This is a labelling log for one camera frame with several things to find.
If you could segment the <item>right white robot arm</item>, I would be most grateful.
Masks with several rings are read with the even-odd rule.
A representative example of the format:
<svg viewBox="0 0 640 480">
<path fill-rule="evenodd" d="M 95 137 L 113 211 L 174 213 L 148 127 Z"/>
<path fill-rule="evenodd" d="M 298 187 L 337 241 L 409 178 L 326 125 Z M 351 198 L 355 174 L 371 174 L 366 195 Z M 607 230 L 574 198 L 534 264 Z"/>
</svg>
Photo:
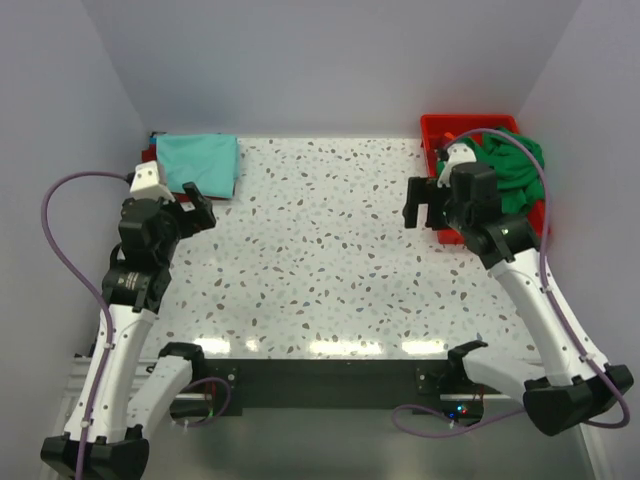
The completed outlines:
<svg viewBox="0 0 640 480">
<path fill-rule="evenodd" d="M 621 406 L 627 425 L 624 395 L 634 384 L 631 371 L 612 364 L 581 327 L 528 218 L 503 213 L 495 171 L 471 162 L 454 166 L 446 184 L 412 177 L 403 208 L 406 227 L 416 226 L 422 205 L 428 207 L 426 227 L 459 233 L 507 292 L 541 359 L 540 365 L 504 360 L 486 342 L 471 341 L 449 351 L 441 380 L 459 393 L 483 384 L 508 395 L 547 436 L 592 424 L 614 405 Z"/>
</svg>

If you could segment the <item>green t-shirt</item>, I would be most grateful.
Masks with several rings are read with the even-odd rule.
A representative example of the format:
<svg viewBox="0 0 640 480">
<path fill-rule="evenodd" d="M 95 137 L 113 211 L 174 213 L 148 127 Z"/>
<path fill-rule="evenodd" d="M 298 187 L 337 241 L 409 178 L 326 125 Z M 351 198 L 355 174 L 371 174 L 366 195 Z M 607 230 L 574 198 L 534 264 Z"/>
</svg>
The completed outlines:
<svg viewBox="0 0 640 480">
<path fill-rule="evenodd" d="M 511 142 L 495 134 L 482 133 L 481 141 L 465 138 L 476 160 L 491 166 L 497 175 L 497 187 L 504 214 L 528 214 L 545 191 L 538 171 L 529 158 Z"/>
</svg>

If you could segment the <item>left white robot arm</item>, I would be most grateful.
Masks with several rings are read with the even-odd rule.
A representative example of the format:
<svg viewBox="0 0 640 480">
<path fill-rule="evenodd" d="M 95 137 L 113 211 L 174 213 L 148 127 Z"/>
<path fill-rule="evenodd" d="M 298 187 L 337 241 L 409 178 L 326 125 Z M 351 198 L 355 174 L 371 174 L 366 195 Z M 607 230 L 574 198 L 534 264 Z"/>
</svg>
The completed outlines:
<svg viewBox="0 0 640 480">
<path fill-rule="evenodd" d="M 133 387 L 142 347 L 170 282 L 178 243 L 215 227 L 209 199 L 192 183 L 184 209 L 158 194 L 123 202 L 119 244 L 112 250 L 100 288 L 100 323 L 78 401 L 59 436 L 48 437 L 41 459 L 66 479 L 139 479 L 150 441 L 183 390 L 207 380 L 202 348 L 169 343 L 139 388 Z"/>
</svg>

